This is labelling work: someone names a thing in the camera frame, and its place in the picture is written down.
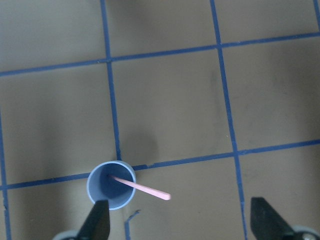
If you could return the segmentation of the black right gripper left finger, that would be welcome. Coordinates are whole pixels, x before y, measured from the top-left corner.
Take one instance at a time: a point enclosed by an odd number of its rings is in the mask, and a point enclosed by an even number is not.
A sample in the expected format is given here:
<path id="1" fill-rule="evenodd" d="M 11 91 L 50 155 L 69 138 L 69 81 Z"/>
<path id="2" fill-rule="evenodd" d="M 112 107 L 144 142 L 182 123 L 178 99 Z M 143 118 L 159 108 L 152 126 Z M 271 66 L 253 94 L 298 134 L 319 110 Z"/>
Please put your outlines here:
<path id="1" fill-rule="evenodd" d="M 76 235 L 76 240 L 107 240 L 111 232 L 108 200 L 94 203 L 84 224 Z"/>

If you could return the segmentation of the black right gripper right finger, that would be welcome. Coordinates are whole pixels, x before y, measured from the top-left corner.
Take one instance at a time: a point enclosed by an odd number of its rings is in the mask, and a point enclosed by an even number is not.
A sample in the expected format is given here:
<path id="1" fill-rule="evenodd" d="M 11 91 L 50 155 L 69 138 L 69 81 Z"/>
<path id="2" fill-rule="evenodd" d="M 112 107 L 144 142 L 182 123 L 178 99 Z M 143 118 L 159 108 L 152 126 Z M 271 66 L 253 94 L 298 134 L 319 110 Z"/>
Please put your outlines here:
<path id="1" fill-rule="evenodd" d="M 250 200 L 250 229 L 256 240 L 293 240 L 295 231 L 263 198 Z"/>

